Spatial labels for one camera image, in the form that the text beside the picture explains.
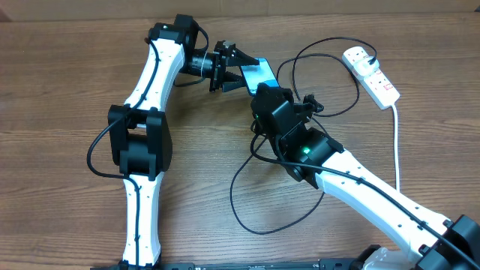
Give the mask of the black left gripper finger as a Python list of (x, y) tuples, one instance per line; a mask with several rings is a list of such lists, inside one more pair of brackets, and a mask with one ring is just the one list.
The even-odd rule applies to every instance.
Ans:
[(229, 92), (245, 87), (245, 78), (241, 75), (226, 71), (221, 83), (222, 92)]
[(259, 65), (260, 61), (254, 57), (247, 55), (246, 53), (242, 52), (240, 49), (235, 50), (235, 58), (234, 58), (234, 65), (235, 66), (251, 66), (251, 65)]

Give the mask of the blue Galaxy smartphone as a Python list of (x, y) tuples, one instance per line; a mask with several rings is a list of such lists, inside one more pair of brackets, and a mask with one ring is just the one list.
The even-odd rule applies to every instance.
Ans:
[(258, 65), (241, 66), (240, 71), (244, 77), (247, 92), (250, 96), (255, 96), (260, 83), (265, 83), (270, 87), (278, 87), (278, 81), (273, 73), (266, 58), (256, 58)]

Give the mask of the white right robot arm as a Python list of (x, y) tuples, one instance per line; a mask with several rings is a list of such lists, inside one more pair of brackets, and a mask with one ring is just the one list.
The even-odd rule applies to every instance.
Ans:
[(375, 176), (327, 133), (306, 123), (322, 110), (314, 96), (296, 103), (288, 88), (259, 84), (251, 102), (254, 131), (297, 181), (356, 210), (398, 247), (371, 245), (351, 269), (478, 269), (479, 224), (466, 215), (450, 220), (414, 202)]

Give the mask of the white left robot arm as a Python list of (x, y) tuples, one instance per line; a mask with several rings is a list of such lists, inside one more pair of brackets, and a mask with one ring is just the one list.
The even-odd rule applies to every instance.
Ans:
[(173, 142), (166, 107), (178, 74), (211, 80), (210, 89), (228, 92), (245, 85), (228, 67), (258, 65), (232, 42), (217, 42), (213, 52), (196, 46), (201, 27), (179, 14), (174, 23), (156, 23), (148, 32), (148, 58), (130, 97), (108, 112), (112, 159), (127, 197), (127, 238), (117, 269), (159, 269), (160, 189), (170, 167)]

